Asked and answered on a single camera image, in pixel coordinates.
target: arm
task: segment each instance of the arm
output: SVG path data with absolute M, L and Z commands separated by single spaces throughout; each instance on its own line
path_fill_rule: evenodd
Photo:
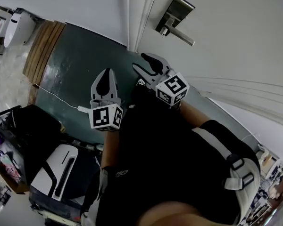
M 102 155 L 101 167 L 116 167 L 118 165 L 119 133 L 107 131 Z
M 184 101 L 180 105 L 180 114 L 194 127 L 200 127 L 203 123 L 210 120 L 205 114 Z

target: door frame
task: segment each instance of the door frame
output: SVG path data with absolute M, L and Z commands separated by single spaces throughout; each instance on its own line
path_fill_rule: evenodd
M 154 0 L 124 0 L 127 50 L 137 52 Z

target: power cord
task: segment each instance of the power cord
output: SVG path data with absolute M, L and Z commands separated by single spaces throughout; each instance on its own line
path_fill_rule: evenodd
M 245 136 L 241 141 L 243 141 L 245 138 L 250 137 L 250 136 L 255 137 L 255 136 L 259 136 L 259 134 L 255 133 L 255 134 L 247 135 L 247 136 Z
M 60 97 L 58 97 L 58 96 L 55 95 L 54 93 L 49 92 L 48 90 L 44 89 L 44 88 L 41 87 L 40 85 L 38 85 L 38 84 L 32 84 L 32 83 L 29 83 L 29 84 L 30 84 L 30 85 L 36 85 L 36 86 L 38 86 L 39 88 L 45 90 L 47 93 L 50 93 L 51 95 L 55 96 L 55 97 L 58 98 L 60 101 L 63 101 L 66 105 L 68 105 L 68 106 L 70 106 L 70 107 L 72 107 L 72 108 L 74 108 L 74 109 L 77 109 L 77 110 L 79 109 L 78 107 L 75 107 L 75 106 L 70 105 L 70 104 L 67 103 L 65 100 L 62 100 Z

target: door lever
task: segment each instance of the door lever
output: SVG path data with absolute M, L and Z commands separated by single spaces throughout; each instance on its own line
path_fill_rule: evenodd
M 164 27 L 160 30 L 160 34 L 166 36 L 167 32 L 174 34 L 177 38 L 180 38 L 182 41 L 185 41 L 187 44 L 193 46 L 195 41 L 191 39 L 189 36 L 185 35 L 183 32 L 180 32 L 178 29 L 172 27 L 174 19 L 169 18 Z
M 193 46 L 195 41 L 175 27 L 179 25 L 179 23 L 192 12 L 194 8 L 195 7 L 192 4 L 185 0 L 173 0 L 155 30 L 163 36 L 172 33 L 187 44 Z

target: white wall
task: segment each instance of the white wall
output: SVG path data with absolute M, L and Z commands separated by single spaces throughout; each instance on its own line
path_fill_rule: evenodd
M 0 0 L 48 20 L 68 22 L 127 45 L 125 0 Z
M 275 153 L 283 161 L 283 125 L 253 112 L 236 106 L 213 100 L 223 108 L 265 147 Z

